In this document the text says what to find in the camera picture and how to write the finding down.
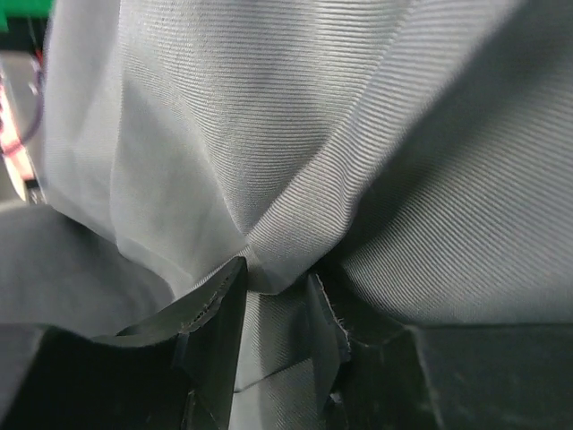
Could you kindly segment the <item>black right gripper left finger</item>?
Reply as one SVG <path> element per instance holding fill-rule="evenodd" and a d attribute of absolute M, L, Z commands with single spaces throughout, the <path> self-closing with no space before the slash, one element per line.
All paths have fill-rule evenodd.
<path fill-rule="evenodd" d="M 246 289 L 247 264 L 236 257 L 114 336 L 3 325 L 2 428 L 228 428 Z"/>

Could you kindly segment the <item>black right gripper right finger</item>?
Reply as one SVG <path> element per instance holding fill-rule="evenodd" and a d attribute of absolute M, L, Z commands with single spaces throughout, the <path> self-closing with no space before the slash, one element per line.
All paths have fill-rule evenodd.
<path fill-rule="evenodd" d="M 308 325 L 328 429 L 572 426 L 568 324 L 406 325 L 311 273 Z"/>

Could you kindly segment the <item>grey pleated skirt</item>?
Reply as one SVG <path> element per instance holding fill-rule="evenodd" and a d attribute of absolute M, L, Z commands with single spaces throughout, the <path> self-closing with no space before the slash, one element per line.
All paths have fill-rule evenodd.
<path fill-rule="evenodd" d="M 572 328 L 569 1 L 54 1 L 1 31 L 1 328 L 114 336 L 247 264 L 226 429 L 328 429 L 311 273 Z"/>

